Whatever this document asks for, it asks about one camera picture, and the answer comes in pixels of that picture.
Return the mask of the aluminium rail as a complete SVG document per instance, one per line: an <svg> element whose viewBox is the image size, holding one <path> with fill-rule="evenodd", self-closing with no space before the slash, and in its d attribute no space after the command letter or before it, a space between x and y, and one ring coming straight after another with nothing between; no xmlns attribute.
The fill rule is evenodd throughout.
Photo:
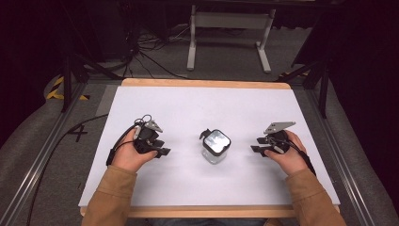
<svg viewBox="0 0 399 226"><path fill-rule="evenodd" d="M338 140L334 137L330 124L324 119L320 113L318 100L316 95L310 91L306 91L313 112L317 115L318 123L323 128L324 136L327 138L329 153L333 159L334 165L340 174L346 194L350 199L352 206L356 212L361 226L375 226L374 220L368 210L362 195L360 194L358 184L346 163L342 150L339 147Z"/></svg>
<svg viewBox="0 0 399 226"><path fill-rule="evenodd" d="M85 83L78 83L73 89L69 105L64 112L61 112L58 115L56 122L52 130L49 132L48 137L45 139L38 155L24 176L22 183L8 205L4 215L0 218L0 226L12 226L20 214L25 202L41 176L46 161L50 158L51 151L54 149L56 142L61 137L61 131L68 117L86 86Z"/></svg>

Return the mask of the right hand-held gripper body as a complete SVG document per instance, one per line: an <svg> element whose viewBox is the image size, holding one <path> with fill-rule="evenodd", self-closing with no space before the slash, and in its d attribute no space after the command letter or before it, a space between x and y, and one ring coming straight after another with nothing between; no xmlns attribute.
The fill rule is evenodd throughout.
<svg viewBox="0 0 399 226"><path fill-rule="evenodd" d="M265 143L275 153L284 154L290 149L289 138L285 129L295 125L294 121L272 122L263 132Z"/></svg>

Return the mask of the black tripod stand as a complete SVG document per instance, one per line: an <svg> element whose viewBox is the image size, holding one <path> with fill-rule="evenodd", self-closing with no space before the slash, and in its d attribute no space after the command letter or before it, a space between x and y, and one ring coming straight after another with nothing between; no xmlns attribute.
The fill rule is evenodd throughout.
<svg viewBox="0 0 399 226"><path fill-rule="evenodd" d="M95 72L101 73L112 80L122 80L122 77L112 73L107 68L79 54L67 54L63 60L62 75L64 78L64 100L62 112L66 112L72 105L72 77L79 84L86 84L89 79L85 65L89 65Z"/></svg>
<svg viewBox="0 0 399 226"><path fill-rule="evenodd" d="M320 84L318 109L322 117L325 119L327 117L326 105L328 89L328 72L326 63L314 61L308 65L300 67L297 70L294 70L293 72L284 73L277 79L277 82L287 83L303 73L308 74L301 84L304 89L314 89L317 84Z"/></svg>

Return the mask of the person's left hand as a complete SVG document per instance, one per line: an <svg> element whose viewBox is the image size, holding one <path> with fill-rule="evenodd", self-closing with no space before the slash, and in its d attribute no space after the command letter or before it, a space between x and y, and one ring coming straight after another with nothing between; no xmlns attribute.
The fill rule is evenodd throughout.
<svg viewBox="0 0 399 226"><path fill-rule="evenodd" d="M112 161L112 166L130 171L132 173L138 170L147 162L157 156L157 151L149 153L138 153L133 145L135 129L132 129L121 141Z"/></svg>

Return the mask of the black tape floor mark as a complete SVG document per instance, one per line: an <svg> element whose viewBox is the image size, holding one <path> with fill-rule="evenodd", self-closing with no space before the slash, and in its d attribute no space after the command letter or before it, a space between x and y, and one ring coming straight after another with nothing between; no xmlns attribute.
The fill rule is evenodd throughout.
<svg viewBox="0 0 399 226"><path fill-rule="evenodd" d="M74 135L75 136L75 141L79 142L81 139L82 135L86 135L88 132L85 130L85 125L84 124L77 124L73 128L71 128L67 134L68 135Z"/></svg>

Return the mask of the person's right hand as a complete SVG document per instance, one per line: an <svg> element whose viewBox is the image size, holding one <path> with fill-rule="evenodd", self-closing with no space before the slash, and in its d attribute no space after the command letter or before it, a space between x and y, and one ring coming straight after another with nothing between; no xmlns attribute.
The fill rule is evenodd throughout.
<svg viewBox="0 0 399 226"><path fill-rule="evenodd" d="M286 131L288 139L292 141L295 146L304 153L307 151L304 147L300 138L291 131ZM300 156L298 151L291 147L285 154L278 154L272 151L265 151L264 154L270 159L274 160L279 164L281 169L288 175L293 175L294 173L306 170L308 168L305 160Z"/></svg>

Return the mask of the white metal table frame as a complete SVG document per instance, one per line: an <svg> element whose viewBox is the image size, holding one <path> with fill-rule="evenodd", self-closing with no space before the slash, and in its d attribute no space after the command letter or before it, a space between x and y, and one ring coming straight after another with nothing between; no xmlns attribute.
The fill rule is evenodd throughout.
<svg viewBox="0 0 399 226"><path fill-rule="evenodd" d="M258 51L263 71L265 73L271 73L271 66L266 55L265 45L272 29L275 14L276 11L274 9L270 9L265 14L202 12L197 11L196 6L193 5L191 7L190 15L190 44L186 69L189 71L195 69L197 28L261 29L263 31L263 37L260 41L256 42L255 46Z"/></svg>

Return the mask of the yellow black floor tape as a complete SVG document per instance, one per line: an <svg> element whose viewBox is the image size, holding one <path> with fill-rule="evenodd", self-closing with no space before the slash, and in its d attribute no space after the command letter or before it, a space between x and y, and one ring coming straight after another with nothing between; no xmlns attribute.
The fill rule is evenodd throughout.
<svg viewBox="0 0 399 226"><path fill-rule="evenodd" d="M64 95L59 93L58 90L61 87L61 85L64 82L64 77L62 75L60 75L55 83L52 85L52 87L50 88L48 94L46 95L47 99L58 99L58 100L63 100L64 99Z"/></svg>

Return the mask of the clear jar with black lid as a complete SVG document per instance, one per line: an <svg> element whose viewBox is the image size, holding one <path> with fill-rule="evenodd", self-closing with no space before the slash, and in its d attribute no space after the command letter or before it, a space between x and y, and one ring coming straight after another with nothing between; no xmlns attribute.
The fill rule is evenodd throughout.
<svg viewBox="0 0 399 226"><path fill-rule="evenodd" d="M202 140L201 154L210 164L218 164L227 156L231 140L220 130L206 129L199 138Z"/></svg>

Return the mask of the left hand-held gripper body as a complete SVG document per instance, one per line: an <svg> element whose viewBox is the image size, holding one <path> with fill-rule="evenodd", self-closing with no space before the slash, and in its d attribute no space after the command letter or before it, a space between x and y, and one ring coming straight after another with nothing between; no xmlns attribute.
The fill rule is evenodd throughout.
<svg viewBox="0 0 399 226"><path fill-rule="evenodd" d="M134 146L139 153L149 153L158 148L154 147L153 143L163 130L154 120L143 121L138 119L135 121L134 128L136 129Z"/></svg>

